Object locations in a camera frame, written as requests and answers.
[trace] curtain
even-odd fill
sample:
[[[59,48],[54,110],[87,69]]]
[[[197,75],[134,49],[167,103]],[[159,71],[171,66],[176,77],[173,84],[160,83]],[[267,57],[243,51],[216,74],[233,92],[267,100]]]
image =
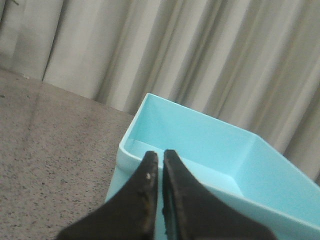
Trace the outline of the curtain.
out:
[[[154,93],[320,182],[320,1],[15,2],[0,0],[0,67],[130,114]]]

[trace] black metal tool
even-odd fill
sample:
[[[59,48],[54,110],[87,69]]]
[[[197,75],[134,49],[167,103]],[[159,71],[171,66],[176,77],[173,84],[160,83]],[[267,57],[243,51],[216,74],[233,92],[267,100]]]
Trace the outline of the black metal tool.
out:
[[[163,204],[168,240],[276,240],[210,193],[174,150],[164,153]]]
[[[107,203],[63,229],[56,240],[152,240],[158,197],[158,155],[147,151],[128,182]]]

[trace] plastic bin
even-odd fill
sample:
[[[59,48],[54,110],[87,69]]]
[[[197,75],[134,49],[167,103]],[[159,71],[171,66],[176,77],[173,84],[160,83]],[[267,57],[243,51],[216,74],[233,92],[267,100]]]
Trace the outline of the plastic bin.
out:
[[[146,151],[159,155],[155,238],[165,240],[161,213],[163,154],[175,149],[216,197],[267,226],[279,240],[320,239],[320,188],[258,135],[147,94],[122,138],[106,197],[112,197]]]

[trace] speckled floor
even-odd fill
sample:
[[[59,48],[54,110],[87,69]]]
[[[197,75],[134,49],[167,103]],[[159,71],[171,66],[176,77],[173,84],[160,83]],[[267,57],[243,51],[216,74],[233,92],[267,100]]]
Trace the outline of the speckled floor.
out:
[[[103,204],[132,118],[0,70],[0,239],[54,239]]]

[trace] curtain fold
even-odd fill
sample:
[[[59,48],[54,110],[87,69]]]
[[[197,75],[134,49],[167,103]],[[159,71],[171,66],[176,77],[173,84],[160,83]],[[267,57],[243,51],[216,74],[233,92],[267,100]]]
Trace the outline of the curtain fold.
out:
[[[320,1],[16,1],[0,0],[0,67],[130,114],[154,93],[320,181]]]

